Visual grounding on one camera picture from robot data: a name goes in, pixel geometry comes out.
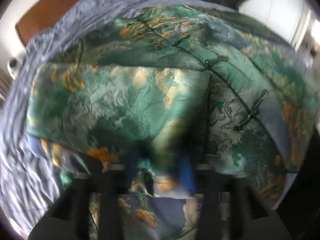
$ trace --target orange floral motif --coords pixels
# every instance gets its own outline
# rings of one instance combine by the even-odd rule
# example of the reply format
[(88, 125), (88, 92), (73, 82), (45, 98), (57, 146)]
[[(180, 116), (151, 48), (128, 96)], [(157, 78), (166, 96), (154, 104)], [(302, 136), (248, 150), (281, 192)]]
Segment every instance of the orange floral motif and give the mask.
[(168, 92), (167, 76), (170, 74), (170, 69), (165, 68), (163, 70), (156, 71), (156, 85), (157, 87), (166, 94)]
[(135, 88), (141, 88), (146, 82), (147, 77), (149, 76), (149, 71), (147, 68), (140, 68), (132, 79), (132, 85)]
[(159, 28), (163, 25), (164, 25), (164, 23), (158, 23), (158, 24), (154, 25), (153, 28), (156, 29), (156, 28)]
[(281, 163), (281, 156), (278, 154), (275, 159), (275, 165), (279, 165)]
[(57, 144), (57, 143), (52, 144), (52, 148), (51, 148), (52, 163), (57, 167), (59, 167), (61, 164), (61, 160), (60, 160), (61, 149), (62, 149), (62, 146), (60, 144)]
[(78, 91), (77, 88), (73, 87), (71, 84), (70, 84), (70, 76), (68, 75), (67, 72), (64, 72), (62, 74), (62, 85), (65, 89), (68, 89), (70, 90), (72, 93), (75, 93)]
[(102, 162), (112, 163), (116, 160), (113, 153), (109, 153), (107, 148), (95, 148), (87, 151), (87, 155), (101, 160)]
[(126, 37), (129, 34), (129, 30), (124, 29), (120, 34), (121, 34), (121, 36)]
[(284, 185), (285, 176), (277, 175), (272, 182), (259, 190), (259, 194), (265, 199), (270, 199), (269, 204), (274, 204), (281, 195)]
[(286, 118), (288, 118), (292, 113), (292, 105), (287, 103), (284, 105), (284, 115)]
[(58, 76), (57, 76), (57, 73), (56, 72), (53, 72), (51, 74), (51, 81), (52, 82), (56, 82), (58, 80)]
[(139, 40), (141, 40), (143, 38), (144, 38), (144, 35), (139, 35), (139, 36), (135, 37), (134, 40), (135, 41), (139, 41)]
[(163, 99), (164, 102), (164, 107), (166, 109), (171, 109), (172, 108), (172, 104), (173, 104), (173, 100), (177, 94), (178, 88), (177, 87), (170, 87), (166, 96)]
[(126, 214), (131, 213), (130, 205), (123, 198), (118, 198), (118, 205)]
[(91, 66), (91, 72), (97, 72), (99, 70), (98, 67)]
[(47, 140), (41, 138), (41, 146), (42, 146), (42, 149), (44, 150), (45, 154), (49, 154), (49, 148), (48, 148)]
[(162, 37), (164, 37), (164, 38), (166, 38), (166, 37), (168, 37), (170, 34), (172, 34), (172, 31), (167, 31), (167, 32), (164, 32), (164, 33), (162, 33)]
[(131, 192), (140, 191), (140, 190), (143, 191), (144, 188), (145, 188), (144, 183), (136, 182), (131, 184), (129, 191)]
[(140, 220), (145, 222), (145, 224), (148, 227), (156, 228), (159, 226), (158, 223), (156, 222), (155, 214), (152, 212), (148, 212), (143, 209), (137, 209), (136, 216), (137, 216), (137, 218), (139, 218)]
[(240, 36), (246, 40), (251, 38), (249, 33), (241, 33)]
[(82, 87), (82, 88), (85, 88), (85, 84), (84, 82), (82, 82), (80, 79), (78, 79), (76, 76), (73, 77), (73, 82), (79, 86), (79, 87)]

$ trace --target bed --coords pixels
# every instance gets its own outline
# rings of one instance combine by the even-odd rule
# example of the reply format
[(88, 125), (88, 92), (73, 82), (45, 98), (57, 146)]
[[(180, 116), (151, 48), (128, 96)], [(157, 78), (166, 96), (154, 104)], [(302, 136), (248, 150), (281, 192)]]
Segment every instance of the bed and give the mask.
[[(145, 7), (184, 4), (231, 11), (199, 0), (57, 0), (61, 9), (56, 11), (51, 1), (41, 0), (16, 25), (27, 58), (11, 87), (0, 126), (0, 206), (24, 239), (63, 189), (60, 169), (49, 159), (35, 157), (25, 135), (29, 94), (37, 68), (77, 44), (91, 30), (115, 18), (135, 17)], [(287, 175), (285, 192), (295, 176)]]

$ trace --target green patterned fabric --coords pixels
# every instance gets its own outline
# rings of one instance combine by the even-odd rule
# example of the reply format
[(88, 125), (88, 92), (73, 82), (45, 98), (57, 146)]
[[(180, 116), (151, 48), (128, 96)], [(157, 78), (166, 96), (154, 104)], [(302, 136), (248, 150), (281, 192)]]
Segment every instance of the green patterned fabric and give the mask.
[[(265, 26), (237, 13), (145, 8), (39, 68), (27, 132), (72, 172), (122, 163), (139, 141), (162, 192), (175, 188), (172, 171), (183, 151), (218, 172), (244, 172), (274, 204), (286, 172), (304, 160), (317, 104), (313, 80), (284, 48)], [(88, 155), (102, 164), (91, 165)], [(172, 178), (158, 182), (159, 172)], [(136, 181), (133, 191), (143, 189)]]

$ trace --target blanket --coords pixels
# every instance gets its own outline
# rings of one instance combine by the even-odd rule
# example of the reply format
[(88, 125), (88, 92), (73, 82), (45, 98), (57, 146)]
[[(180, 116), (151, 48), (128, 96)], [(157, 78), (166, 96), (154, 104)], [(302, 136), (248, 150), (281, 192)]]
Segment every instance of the blanket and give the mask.
[(230, 10), (199, 0), (80, 0), (57, 23), (30, 40), (26, 60), (11, 86), (0, 122), (0, 206), (24, 239), (60, 196), (63, 190), (60, 178), (68, 178), (61, 176), (64, 171), (49, 158), (32, 154), (27, 140), (25, 121), (29, 94), (38, 67), (77, 44), (86, 33), (116, 18), (135, 17), (142, 8), (165, 4)]
[[(255, 20), (212, 8), (160, 6), (116, 19), (39, 68), (27, 114), (31, 150), (67, 172), (93, 174), (125, 163), (139, 144), (130, 183), (138, 196), (174, 191), (187, 155), (245, 173), (273, 205), (286, 172), (303, 162), (317, 104), (313, 81), (282, 44)], [(135, 216), (163, 232), (141, 199)]]

